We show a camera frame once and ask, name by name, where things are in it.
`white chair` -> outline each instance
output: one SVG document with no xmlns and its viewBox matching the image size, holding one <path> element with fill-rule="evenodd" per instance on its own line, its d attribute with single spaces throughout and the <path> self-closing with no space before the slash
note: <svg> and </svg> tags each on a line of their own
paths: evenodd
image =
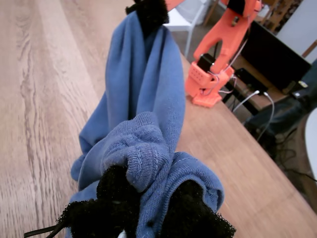
<svg viewBox="0 0 317 238">
<path fill-rule="evenodd" d="M 187 41 L 186 41 L 186 47 L 185 47 L 185 53 L 184 56 L 187 58 L 188 51 L 190 47 L 190 42 L 192 39 L 193 30 L 195 28 L 195 25 L 197 23 L 197 20 L 199 19 L 200 15 L 202 14 L 203 10 L 205 9 L 207 0 L 197 0 L 201 2 L 201 6 L 198 9 L 193 21 L 190 23 L 188 22 L 178 11 L 177 9 L 173 9 L 168 13 L 169 17 L 169 23 L 164 24 L 170 31 L 187 31 Z"/>
</svg>

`floor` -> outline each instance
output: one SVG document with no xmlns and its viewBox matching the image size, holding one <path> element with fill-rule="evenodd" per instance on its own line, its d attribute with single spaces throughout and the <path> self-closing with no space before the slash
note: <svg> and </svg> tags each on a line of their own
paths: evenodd
<svg viewBox="0 0 317 238">
<path fill-rule="evenodd" d="M 211 18 L 209 19 L 206 26 L 199 25 L 199 26 L 195 27 L 194 32 L 193 32 L 193 36 L 192 36 L 191 46 L 189 49 L 189 54 L 187 57 L 187 60 L 189 62 L 193 62 L 195 60 L 193 57 L 195 49 L 197 48 L 197 46 L 199 45 L 199 43 L 203 39 L 203 37 L 212 28 L 212 26 L 214 26 L 215 23 L 221 18 L 223 13 L 224 13 L 224 9 L 218 5 L 218 6 L 216 6 L 215 11 L 214 11 L 213 15 L 211 16 Z M 186 40 L 187 40 L 187 32 L 173 32 L 172 34 L 173 34 L 173 37 L 175 38 L 175 41 L 179 45 L 181 52 L 184 53 Z M 211 55 L 213 55 L 213 50 L 214 50 L 213 47 L 211 47 L 211 49 L 209 50 L 209 53 Z M 233 108 L 233 101 L 234 101 L 234 97 L 232 96 L 226 103 L 226 105 L 230 109 Z M 235 112 L 235 115 L 241 123 L 243 123 L 247 118 L 252 116 L 251 113 L 244 106 L 241 106 Z M 287 134 L 288 133 L 285 133 L 284 135 L 279 135 L 277 137 L 277 141 L 279 141 L 279 142 L 283 141 L 283 138 Z M 296 167 L 297 167 L 297 165 L 296 165 L 296 163 L 297 163 L 296 152 L 294 150 L 294 147 L 295 147 L 294 135 L 295 135 L 295 133 L 293 133 L 285 141 L 285 143 L 283 143 L 281 146 L 278 147 L 277 154 L 273 158 L 275 160 L 275 162 L 278 164 L 278 166 L 281 168 L 282 171 L 283 171 L 283 166 L 281 165 L 281 162 L 287 168 L 296 169 Z M 296 175 L 292 172 L 285 173 L 285 175 L 289 178 L 289 180 L 293 183 L 293 185 L 297 188 L 297 190 L 304 196 L 304 198 L 306 198 L 306 194 L 304 192 L 302 183 L 300 182 L 298 175 Z"/>
</svg>

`wire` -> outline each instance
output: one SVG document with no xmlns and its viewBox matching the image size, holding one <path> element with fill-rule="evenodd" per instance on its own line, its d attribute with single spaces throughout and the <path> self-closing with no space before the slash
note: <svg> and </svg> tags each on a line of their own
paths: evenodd
<svg viewBox="0 0 317 238">
<path fill-rule="evenodd" d="M 259 90 L 257 90 L 257 91 L 255 91 L 255 92 L 253 92 L 252 94 L 250 94 L 248 97 L 246 97 L 242 102 L 240 102 L 236 107 L 235 107 L 235 109 L 233 109 L 233 113 L 242 105 L 242 104 L 244 104 L 246 101 L 248 101 L 250 98 L 252 98 L 254 95 L 257 95 L 257 94 L 259 94 L 260 93 L 260 91 Z"/>
<path fill-rule="evenodd" d="M 264 134 L 264 132 L 267 130 L 268 126 L 270 125 L 271 121 L 273 120 L 274 117 L 274 111 L 275 111 L 275 105 L 274 105 L 274 101 L 273 99 L 270 97 L 270 95 L 267 92 L 263 93 L 272 103 L 272 113 L 271 113 L 271 117 L 269 118 L 266 126 L 264 127 L 263 131 L 261 132 L 261 134 L 258 136 L 257 141 L 260 140 L 260 138 L 262 137 L 262 135 Z"/>
<path fill-rule="evenodd" d="M 298 174 L 298 175 L 303 175 L 303 176 L 306 176 L 306 177 L 308 177 L 309 179 L 311 179 L 311 180 L 317 182 L 316 179 L 314 179 L 312 176 L 310 176 L 310 175 L 308 175 L 308 174 L 306 174 L 306 173 L 302 173 L 302 172 L 299 172 L 299 171 L 294 170 L 294 169 L 284 169 L 284 171 L 286 171 L 286 172 L 287 172 L 287 171 L 290 171 L 290 172 L 293 172 L 293 173 Z"/>
<path fill-rule="evenodd" d="M 297 171 L 297 170 L 295 170 L 295 169 L 288 169 L 288 168 L 285 166 L 284 162 L 285 162 L 285 161 L 280 160 L 280 165 L 283 167 L 283 169 L 284 169 L 285 172 L 293 172 L 293 173 L 298 174 L 298 175 L 306 176 L 306 177 L 308 177 L 309 179 L 311 179 L 311 180 L 317 182 L 317 180 L 316 180 L 314 177 L 312 177 L 312 176 L 310 176 L 310 175 L 308 175 L 308 174 L 306 174 L 306 173 L 299 172 L 299 171 Z"/>
<path fill-rule="evenodd" d="M 233 84 L 233 89 L 236 87 L 237 84 L 237 77 L 236 76 L 232 76 L 231 78 L 234 79 L 234 84 Z M 233 89 L 231 91 L 223 91 L 223 90 L 219 90 L 218 93 L 225 93 L 225 94 L 229 94 L 233 92 Z"/>
<path fill-rule="evenodd" d="M 283 141 L 276 143 L 277 145 L 281 145 L 284 144 L 285 142 L 287 142 L 288 138 L 297 130 L 297 128 L 292 129 L 287 136 L 284 138 Z"/>
<path fill-rule="evenodd" d="M 32 237 L 32 236 L 39 235 L 39 234 L 46 233 L 46 232 L 51 232 L 55 228 L 56 228 L 56 226 L 51 226 L 51 227 L 46 227 L 46 228 L 38 229 L 35 231 L 27 232 L 27 233 L 24 233 L 24 238 Z"/>
</svg>

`wall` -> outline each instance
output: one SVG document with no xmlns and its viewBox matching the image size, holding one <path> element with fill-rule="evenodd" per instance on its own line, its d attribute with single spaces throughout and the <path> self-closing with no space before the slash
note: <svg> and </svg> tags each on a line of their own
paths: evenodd
<svg viewBox="0 0 317 238">
<path fill-rule="evenodd" d="M 277 37 L 301 55 L 317 39 L 317 0 L 304 0 Z M 317 47 L 306 57 L 317 59 Z"/>
</svg>

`white cable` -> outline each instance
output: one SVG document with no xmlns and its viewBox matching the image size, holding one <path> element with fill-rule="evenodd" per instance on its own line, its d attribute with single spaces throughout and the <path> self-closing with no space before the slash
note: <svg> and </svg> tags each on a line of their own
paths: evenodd
<svg viewBox="0 0 317 238">
<path fill-rule="evenodd" d="M 271 117 L 269 118 L 266 126 L 264 127 L 263 131 L 261 132 L 261 134 L 258 136 L 257 141 L 259 141 L 259 139 L 262 137 L 262 135 L 264 134 L 264 132 L 267 130 L 268 126 L 270 125 L 270 123 L 272 122 L 273 116 L 274 116 L 274 111 L 275 111 L 275 106 L 274 106 L 274 101 L 273 99 L 269 96 L 269 94 L 267 92 L 263 93 L 264 95 L 266 95 L 266 97 L 271 101 L 272 103 L 272 113 L 271 113 Z"/>
<path fill-rule="evenodd" d="M 252 94 L 250 94 L 248 97 L 246 97 L 242 102 L 240 102 L 236 107 L 235 107 L 235 109 L 233 109 L 233 113 L 242 105 L 242 104 L 244 104 L 246 101 L 248 101 L 250 98 L 252 98 L 254 95 L 257 95 L 257 94 L 259 94 L 260 93 L 260 91 L 259 90 L 257 90 L 257 91 L 255 91 L 255 92 L 253 92 Z"/>
</svg>

